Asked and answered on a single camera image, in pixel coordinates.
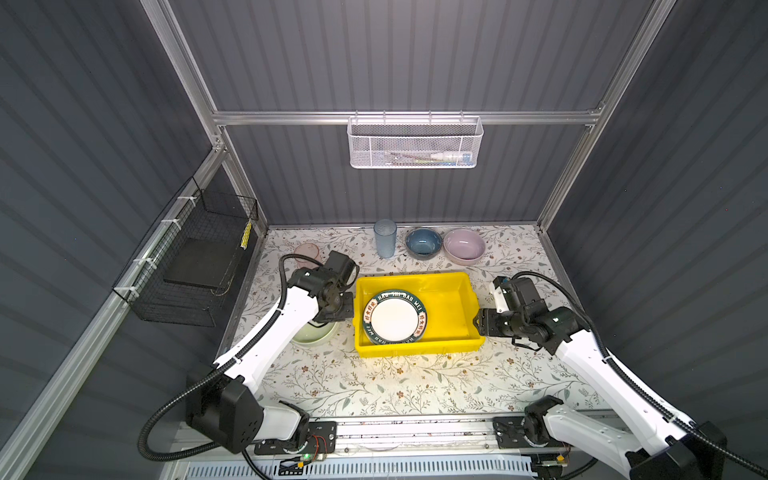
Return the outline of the yellow plastic bin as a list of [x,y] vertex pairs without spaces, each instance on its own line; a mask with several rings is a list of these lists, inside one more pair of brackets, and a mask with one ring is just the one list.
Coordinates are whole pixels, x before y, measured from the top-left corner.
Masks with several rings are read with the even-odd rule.
[[[416,295],[428,312],[422,339],[409,344],[375,345],[362,328],[362,311],[376,294],[405,290]],[[472,320],[479,304],[469,276],[463,272],[363,277],[355,298],[355,349],[363,358],[464,353],[478,350],[484,338]]]

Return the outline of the light green bowl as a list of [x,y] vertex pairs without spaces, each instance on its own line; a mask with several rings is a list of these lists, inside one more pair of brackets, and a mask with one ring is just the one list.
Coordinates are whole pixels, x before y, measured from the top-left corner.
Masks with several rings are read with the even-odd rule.
[[337,323],[316,325],[307,323],[293,336],[291,342],[299,346],[314,346],[329,341],[338,330]]

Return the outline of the lilac purple bowl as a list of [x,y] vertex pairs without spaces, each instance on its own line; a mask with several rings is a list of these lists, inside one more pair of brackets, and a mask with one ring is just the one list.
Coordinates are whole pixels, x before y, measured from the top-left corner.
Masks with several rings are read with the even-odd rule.
[[443,248],[447,258],[458,265],[470,266],[480,261],[486,252],[483,238],[475,231],[457,228],[443,237]]

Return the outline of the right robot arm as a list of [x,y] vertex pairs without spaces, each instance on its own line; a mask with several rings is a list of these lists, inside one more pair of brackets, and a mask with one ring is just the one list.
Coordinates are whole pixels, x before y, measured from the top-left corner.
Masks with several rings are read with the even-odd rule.
[[700,435],[690,419],[649,389],[608,353],[596,331],[567,307],[523,310],[482,309],[473,320],[485,337],[534,342],[585,380],[621,418],[619,430],[546,395],[529,404],[518,430],[533,447],[562,442],[592,456],[627,479],[719,479],[726,438],[707,423]]

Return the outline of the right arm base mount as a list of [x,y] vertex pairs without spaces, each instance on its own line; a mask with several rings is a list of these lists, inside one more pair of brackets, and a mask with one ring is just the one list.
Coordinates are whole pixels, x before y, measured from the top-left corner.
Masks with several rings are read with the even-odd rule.
[[492,418],[493,433],[500,449],[545,448],[560,442],[547,429],[544,418],[555,407],[564,402],[547,395],[530,405],[522,415],[496,416]]

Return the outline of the dark blue bowl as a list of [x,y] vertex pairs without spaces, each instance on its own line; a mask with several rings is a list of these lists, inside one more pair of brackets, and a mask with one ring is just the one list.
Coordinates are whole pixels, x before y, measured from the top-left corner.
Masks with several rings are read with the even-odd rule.
[[429,228],[417,228],[405,239],[408,253],[418,260],[429,260],[437,256],[443,247],[442,236]]

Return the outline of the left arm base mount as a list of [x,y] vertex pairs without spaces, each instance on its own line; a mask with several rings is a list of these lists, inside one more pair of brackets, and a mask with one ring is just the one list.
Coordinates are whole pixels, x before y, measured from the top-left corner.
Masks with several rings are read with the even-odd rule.
[[266,455],[330,454],[335,452],[338,423],[309,421],[289,440],[257,440],[253,453]]

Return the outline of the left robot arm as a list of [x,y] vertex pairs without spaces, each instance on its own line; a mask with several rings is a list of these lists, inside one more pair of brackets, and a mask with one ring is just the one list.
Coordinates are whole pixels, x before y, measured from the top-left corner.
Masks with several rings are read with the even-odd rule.
[[215,360],[218,376],[201,380],[186,397],[187,424],[233,454],[261,440],[302,446],[309,435],[309,415],[284,401],[262,403],[258,391],[273,362],[306,324],[351,317],[353,271],[301,268],[283,280],[280,298],[268,314]]

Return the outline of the dark green rimmed plate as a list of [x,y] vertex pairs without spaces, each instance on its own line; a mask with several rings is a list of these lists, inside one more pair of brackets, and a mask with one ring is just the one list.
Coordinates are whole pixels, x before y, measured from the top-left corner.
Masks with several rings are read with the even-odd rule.
[[409,344],[422,339],[428,325],[424,303],[405,290],[374,295],[362,311],[362,328],[375,345]]

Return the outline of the pink plastic cup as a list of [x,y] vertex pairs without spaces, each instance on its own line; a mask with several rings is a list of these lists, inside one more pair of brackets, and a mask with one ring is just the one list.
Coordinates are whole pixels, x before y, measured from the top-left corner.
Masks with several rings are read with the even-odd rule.
[[294,254],[303,256],[303,258],[295,259],[298,268],[312,269],[322,264],[321,250],[314,243],[306,242],[298,245],[294,250]]

